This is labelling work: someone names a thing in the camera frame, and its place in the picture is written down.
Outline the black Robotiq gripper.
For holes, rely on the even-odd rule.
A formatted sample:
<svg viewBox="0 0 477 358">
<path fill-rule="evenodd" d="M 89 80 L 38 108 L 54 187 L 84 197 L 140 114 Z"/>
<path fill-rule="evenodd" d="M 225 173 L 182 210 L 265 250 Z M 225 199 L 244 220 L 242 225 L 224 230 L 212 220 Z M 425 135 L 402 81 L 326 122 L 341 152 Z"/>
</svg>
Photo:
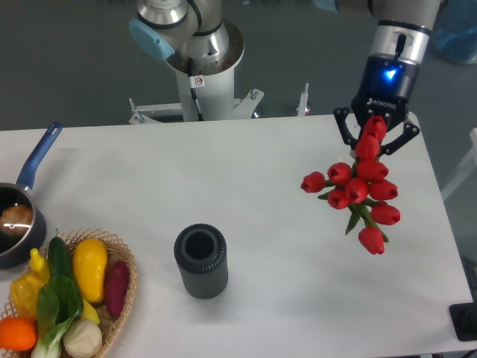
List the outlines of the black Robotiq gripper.
<svg viewBox="0 0 477 358">
<path fill-rule="evenodd" d="M 420 129 L 408 117 L 408 103 L 419 74 L 418 65 L 394 59 L 370 56 L 358 93 L 351 102 L 351 108 L 358 122 L 358 135 L 354 136 L 347 124 L 351 114 L 349 107 L 338 107 L 332 112 L 341 139 L 350 147 L 350 156 L 357 158 L 356 146 L 362 136 L 362 128 L 371 116 L 389 115 L 385 120 L 388 130 L 402 123 L 402 133 L 388 144 L 381 145 L 380 156 L 391 156 L 410 142 Z"/>
</svg>

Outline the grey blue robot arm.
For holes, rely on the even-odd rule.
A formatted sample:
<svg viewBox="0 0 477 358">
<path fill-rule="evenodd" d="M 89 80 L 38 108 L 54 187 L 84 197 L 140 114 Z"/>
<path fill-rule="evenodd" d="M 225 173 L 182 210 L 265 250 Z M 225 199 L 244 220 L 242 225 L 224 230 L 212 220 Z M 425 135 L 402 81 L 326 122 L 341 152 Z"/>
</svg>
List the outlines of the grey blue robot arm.
<svg viewBox="0 0 477 358">
<path fill-rule="evenodd" d="M 416 137 L 419 128 L 408 117 L 420 64 L 432 33 L 438 1 L 319 1 L 326 10 L 356 10 L 377 18 L 378 26 L 355 98 L 334 111 L 344 143 L 358 139 L 348 130 L 353 114 L 360 127 L 381 116 L 385 130 L 402 125 L 402 134 L 381 147 L 390 155 Z M 129 32 L 136 44 L 176 73 L 183 119 L 245 119 L 259 100 L 251 93 L 234 98 L 234 69 L 244 53 L 238 28 L 222 15 L 220 1 L 138 1 Z"/>
</svg>

